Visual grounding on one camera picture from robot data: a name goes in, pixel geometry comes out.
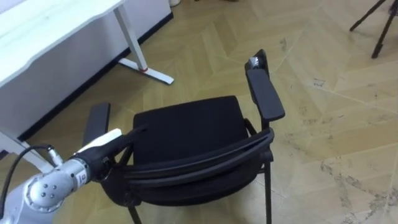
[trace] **black seat cushion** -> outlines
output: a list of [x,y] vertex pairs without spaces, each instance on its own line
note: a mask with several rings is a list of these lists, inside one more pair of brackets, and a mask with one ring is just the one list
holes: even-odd
[[[248,138],[239,103],[234,96],[184,103],[146,111],[134,117],[134,127],[148,130],[134,143],[134,167],[158,169],[215,156],[219,149]],[[164,206],[196,205],[240,190],[257,176],[260,156],[214,177],[182,185],[140,189],[134,193],[147,203]]]
[[148,125],[148,130],[134,143],[134,165],[146,165],[149,169],[161,168],[154,167],[156,163],[171,165],[172,161],[196,156],[203,159],[200,155],[248,137],[235,96],[194,101],[135,115],[134,127],[144,124]]

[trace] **black tripod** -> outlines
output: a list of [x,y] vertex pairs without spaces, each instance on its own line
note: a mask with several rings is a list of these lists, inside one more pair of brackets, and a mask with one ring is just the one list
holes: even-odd
[[[349,31],[353,31],[357,26],[359,26],[370,14],[372,14],[378,7],[381,6],[381,4],[383,4],[386,0],[379,0],[372,8],[370,8],[370,10],[358,21],[356,21],[356,23],[349,28]],[[397,10],[398,10],[398,0],[394,0],[394,3],[392,3],[391,6],[391,10],[390,10],[390,17],[387,20],[386,25],[384,26],[383,32],[380,35],[379,41],[377,42],[373,54],[372,54],[372,58],[377,58],[377,56],[379,55],[379,52],[381,50],[381,48],[383,47],[383,40],[386,37],[386,34],[388,32],[388,29],[390,28],[392,19],[394,18],[394,16],[397,15]]]

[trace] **black cable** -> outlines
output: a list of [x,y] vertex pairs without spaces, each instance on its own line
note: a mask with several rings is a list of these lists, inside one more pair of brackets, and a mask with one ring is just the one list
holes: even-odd
[[4,181],[4,186],[2,188],[2,192],[1,192],[1,198],[0,198],[0,220],[3,218],[4,216],[4,209],[6,207],[6,197],[7,197],[7,192],[8,192],[8,187],[10,186],[10,182],[11,182],[11,177],[12,174],[15,171],[15,168],[18,165],[18,162],[24,157],[25,154],[27,154],[28,152],[30,152],[31,150],[36,150],[36,149],[52,149],[53,147],[51,145],[42,145],[42,146],[31,146],[28,147],[27,149],[23,150],[15,159],[15,161],[12,163],[12,166],[7,174],[6,180]]

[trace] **desk foot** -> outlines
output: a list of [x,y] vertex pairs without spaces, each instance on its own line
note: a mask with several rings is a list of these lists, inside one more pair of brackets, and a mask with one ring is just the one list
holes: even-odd
[[162,82],[164,82],[166,84],[170,85],[170,84],[172,84],[174,82],[174,78],[172,78],[172,77],[170,77],[168,75],[165,75],[165,74],[163,74],[161,72],[155,71],[155,70],[153,70],[151,68],[147,68],[146,70],[139,69],[138,64],[136,62],[133,62],[132,60],[129,60],[129,59],[126,59],[126,58],[122,58],[119,61],[119,63],[122,64],[122,65],[125,65],[125,66],[127,66],[129,68],[132,68],[134,70],[137,70],[137,71],[139,71],[139,72],[141,72],[141,73],[143,73],[145,75],[148,75],[148,76],[150,76],[152,78],[160,80],[160,81],[162,81]]
[[[0,149],[5,149],[7,152],[19,155],[27,147],[29,145],[26,142],[16,141],[0,132]],[[53,169],[53,166],[36,151],[28,152],[25,154],[24,159],[36,166],[43,173],[50,172]]]

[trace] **white desk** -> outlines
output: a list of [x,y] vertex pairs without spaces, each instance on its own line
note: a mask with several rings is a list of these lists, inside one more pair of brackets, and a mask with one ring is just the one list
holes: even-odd
[[[0,14],[0,87],[21,74],[51,48],[112,11],[137,59],[133,62],[123,58],[119,63],[171,84],[174,81],[172,77],[148,68],[123,3],[124,0],[26,0]],[[27,146],[0,130],[0,149],[19,154]],[[36,152],[24,158],[42,172],[52,168]]]

